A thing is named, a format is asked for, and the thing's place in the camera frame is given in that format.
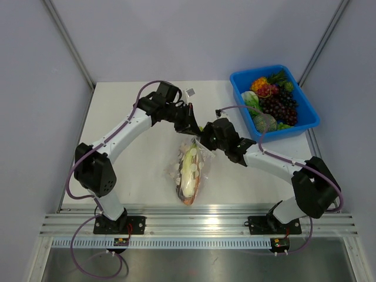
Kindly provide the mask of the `green white celery stalk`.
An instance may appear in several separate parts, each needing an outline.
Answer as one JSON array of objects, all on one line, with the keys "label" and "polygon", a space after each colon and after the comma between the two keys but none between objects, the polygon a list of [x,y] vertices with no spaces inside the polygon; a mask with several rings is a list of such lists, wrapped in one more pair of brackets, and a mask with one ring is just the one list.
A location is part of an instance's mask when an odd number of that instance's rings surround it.
[{"label": "green white celery stalk", "polygon": [[204,159],[204,152],[197,137],[193,137],[181,144],[178,155],[179,174],[176,179],[178,197],[182,176],[189,174],[193,174],[194,177],[202,176]]}]

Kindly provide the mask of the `orange purple papaya slice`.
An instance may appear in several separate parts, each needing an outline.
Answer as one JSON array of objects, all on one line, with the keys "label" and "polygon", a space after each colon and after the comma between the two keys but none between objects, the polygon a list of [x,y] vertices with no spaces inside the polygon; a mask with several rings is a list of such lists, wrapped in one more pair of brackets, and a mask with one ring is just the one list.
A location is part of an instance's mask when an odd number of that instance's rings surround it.
[{"label": "orange purple papaya slice", "polygon": [[182,176],[179,190],[179,199],[185,205],[192,205],[199,192],[202,182],[203,178],[200,175],[198,175],[197,177],[194,177],[193,174]]}]

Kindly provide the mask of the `clear dotted zip top bag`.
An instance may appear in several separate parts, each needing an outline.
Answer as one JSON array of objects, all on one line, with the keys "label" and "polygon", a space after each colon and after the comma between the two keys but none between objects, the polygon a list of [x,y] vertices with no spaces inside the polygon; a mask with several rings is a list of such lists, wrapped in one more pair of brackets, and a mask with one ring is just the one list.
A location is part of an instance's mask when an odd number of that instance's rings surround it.
[{"label": "clear dotted zip top bag", "polygon": [[179,200],[191,206],[204,185],[215,154],[200,143],[198,137],[183,141],[176,156],[165,169],[175,186]]}]

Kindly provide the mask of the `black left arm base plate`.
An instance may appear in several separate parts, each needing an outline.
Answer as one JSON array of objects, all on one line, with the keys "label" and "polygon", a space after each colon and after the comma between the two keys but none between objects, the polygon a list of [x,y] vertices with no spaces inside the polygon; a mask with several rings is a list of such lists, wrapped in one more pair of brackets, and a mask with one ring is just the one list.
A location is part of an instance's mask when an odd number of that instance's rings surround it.
[{"label": "black left arm base plate", "polygon": [[100,235],[143,235],[145,225],[146,218],[144,216],[127,216],[116,221],[100,216],[95,220],[93,233]]}]

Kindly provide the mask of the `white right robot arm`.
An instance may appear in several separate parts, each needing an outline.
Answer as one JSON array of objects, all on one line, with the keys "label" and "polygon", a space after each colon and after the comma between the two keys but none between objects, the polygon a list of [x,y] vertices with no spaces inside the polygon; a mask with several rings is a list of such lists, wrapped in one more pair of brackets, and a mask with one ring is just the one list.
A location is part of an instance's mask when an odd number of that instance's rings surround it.
[{"label": "white right robot arm", "polygon": [[260,169],[292,185],[294,196],[279,201],[261,217],[259,228],[265,234],[282,234],[286,228],[293,228],[294,221],[305,216],[319,219],[341,195],[322,159],[312,157],[300,163],[277,156],[262,149],[259,143],[240,137],[227,118],[207,123],[200,142],[211,151],[223,151],[233,163]]}]

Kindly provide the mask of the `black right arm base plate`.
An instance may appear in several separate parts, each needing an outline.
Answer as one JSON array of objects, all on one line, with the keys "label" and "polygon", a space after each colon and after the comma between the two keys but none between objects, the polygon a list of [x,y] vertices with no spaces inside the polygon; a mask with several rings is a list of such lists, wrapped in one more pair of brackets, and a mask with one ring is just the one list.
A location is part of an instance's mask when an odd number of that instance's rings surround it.
[{"label": "black right arm base plate", "polygon": [[267,216],[249,216],[244,222],[251,235],[300,235],[302,234],[299,219],[287,224],[280,223]]}]

